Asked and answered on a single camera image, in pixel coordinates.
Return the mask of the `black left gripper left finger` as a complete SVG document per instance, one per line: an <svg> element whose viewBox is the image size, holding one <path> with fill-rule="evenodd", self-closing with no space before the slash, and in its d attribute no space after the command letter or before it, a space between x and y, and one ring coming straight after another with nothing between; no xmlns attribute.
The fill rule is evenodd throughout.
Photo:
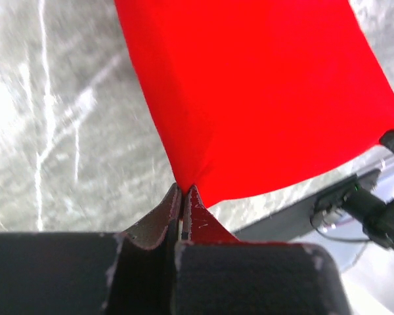
<svg viewBox="0 0 394 315"><path fill-rule="evenodd" d="M0 233L0 314L169 314L181 191L123 232Z"/></svg>

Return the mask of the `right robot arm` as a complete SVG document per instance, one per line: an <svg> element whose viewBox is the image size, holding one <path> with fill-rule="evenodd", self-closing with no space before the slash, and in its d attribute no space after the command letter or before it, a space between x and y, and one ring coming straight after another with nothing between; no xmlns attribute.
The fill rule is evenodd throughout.
<svg viewBox="0 0 394 315"><path fill-rule="evenodd" d="M375 243L394 250L394 199L383 201L365 188L360 177L353 175L311 196L309 223L323 238L341 243ZM364 238L349 239L327 236L320 231L329 214L342 210L362 226Z"/></svg>

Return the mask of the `bright red t shirt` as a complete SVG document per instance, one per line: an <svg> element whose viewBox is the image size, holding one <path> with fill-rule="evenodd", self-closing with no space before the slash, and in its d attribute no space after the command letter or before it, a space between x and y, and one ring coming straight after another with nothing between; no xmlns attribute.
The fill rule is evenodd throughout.
<svg viewBox="0 0 394 315"><path fill-rule="evenodd" d="M206 207L272 192L394 129L394 92L348 1L117 1L175 180Z"/></svg>

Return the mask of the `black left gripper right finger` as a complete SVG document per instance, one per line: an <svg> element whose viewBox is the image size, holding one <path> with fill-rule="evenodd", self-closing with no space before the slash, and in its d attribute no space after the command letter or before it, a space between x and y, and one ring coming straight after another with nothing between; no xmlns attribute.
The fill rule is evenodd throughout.
<svg viewBox="0 0 394 315"><path fill-rule="evenodd" d="M312 243L248 242L186 195L175 246L176 314L350 314L331 255Z"/></svg>

